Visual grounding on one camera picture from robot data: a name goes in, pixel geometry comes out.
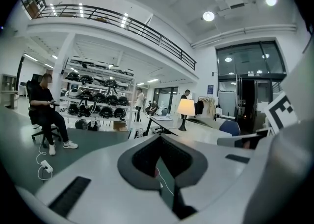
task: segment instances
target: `person in white shirt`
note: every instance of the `person in white shirt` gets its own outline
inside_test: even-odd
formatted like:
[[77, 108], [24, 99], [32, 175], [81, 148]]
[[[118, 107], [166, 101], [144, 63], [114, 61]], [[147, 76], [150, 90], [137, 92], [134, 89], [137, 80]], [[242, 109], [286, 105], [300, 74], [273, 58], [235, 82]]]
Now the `person in white shirt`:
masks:
[[135, 109], [138, 111], [136, 121], [139, 122], [139, 112], [142, 108], [143, 105], [143, 100], [144, 100], [144, 93], [141, 88], [138, 89], [138, 96], [137, 96], [137, 101], [135, 104]]

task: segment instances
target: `white sneaker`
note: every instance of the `white sneaker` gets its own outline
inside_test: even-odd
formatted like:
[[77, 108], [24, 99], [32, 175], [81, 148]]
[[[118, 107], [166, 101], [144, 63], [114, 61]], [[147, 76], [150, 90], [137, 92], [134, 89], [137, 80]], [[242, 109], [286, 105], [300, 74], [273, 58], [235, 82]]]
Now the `white sneaker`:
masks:
[[55, 146], [49, 144], [49, 155], [54, 156], [55, 155]]
[[64, 142], [63, 143], [63, 148], [76, 149], [78, 147], [79, 147], [78, 144], [73, 143], [71, 140], [69, 140], [68, 142]]

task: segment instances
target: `green floor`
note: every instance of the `green floor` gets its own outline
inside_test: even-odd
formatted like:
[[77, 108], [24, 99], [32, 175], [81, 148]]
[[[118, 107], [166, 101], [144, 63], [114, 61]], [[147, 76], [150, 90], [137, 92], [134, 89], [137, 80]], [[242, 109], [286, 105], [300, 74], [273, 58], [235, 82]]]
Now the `green floor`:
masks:
[[[36, 156], [39, 154], [41, 136], [36, 137], [33, 142], [31, 135], [36, 131], [32, 128], [28, 117], [15, 113], [14, 111], [0, 107], [0, 159], [1, 162], [11, 177], [12, 181], [21, 187], [24, 187], [32, 194], [43, 185], [43, 181], [37, 177], [40, 165], [36, 162]], [[53, 167], [53, 174], [56, 175], [82, 156], [94, 150], [112, 146], [124, 141], [127, 141], [128, 132], [92, 132], [78, 129], [68, 129], [69, 139], [79, 145], [78, 149], [64, 149], [62, 142], [55, 140], [56, 155], [49, 154], [38, 157], [38, 161], [46, 159]], [[159, 159], [157, 167], [160, 170], [162, 177], [166, 180], [169, 189], [173, 192], [174, 180], [164, 165]], [[44, 178], [49, 178], [50, 174], [46, 171], [43, 173]], [[166, 188], [164, 181], [157, 177], [164, 185], [162, 189], [162, 198], [165, 203], [171, 207], [173, 196]]]

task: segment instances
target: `round ceiling light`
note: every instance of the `round ceiling light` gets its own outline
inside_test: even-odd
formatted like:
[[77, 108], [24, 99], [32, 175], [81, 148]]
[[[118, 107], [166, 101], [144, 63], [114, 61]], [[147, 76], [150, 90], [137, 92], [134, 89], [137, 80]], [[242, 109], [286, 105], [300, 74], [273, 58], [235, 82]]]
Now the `round ceiling light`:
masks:
[[203, 18], [205, 21], [213, 21], [215, 18], [215, 15], [211, 11], [207, 11], [203, 14]]
[[277, 0], [266, 0], [266, 3], [267, 3], [269, 6], [274, 6], [274, 5], [277, 3]]

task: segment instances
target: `wall sign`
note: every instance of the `wall sign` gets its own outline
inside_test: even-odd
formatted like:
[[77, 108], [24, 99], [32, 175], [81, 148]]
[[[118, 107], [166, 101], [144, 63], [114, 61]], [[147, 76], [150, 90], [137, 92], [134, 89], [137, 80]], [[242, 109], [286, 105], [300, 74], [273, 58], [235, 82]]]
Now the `wall sign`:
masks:
[[207, 94], [213, 94], [214, 93], [214, 86], [209, 85], [207, 86]]

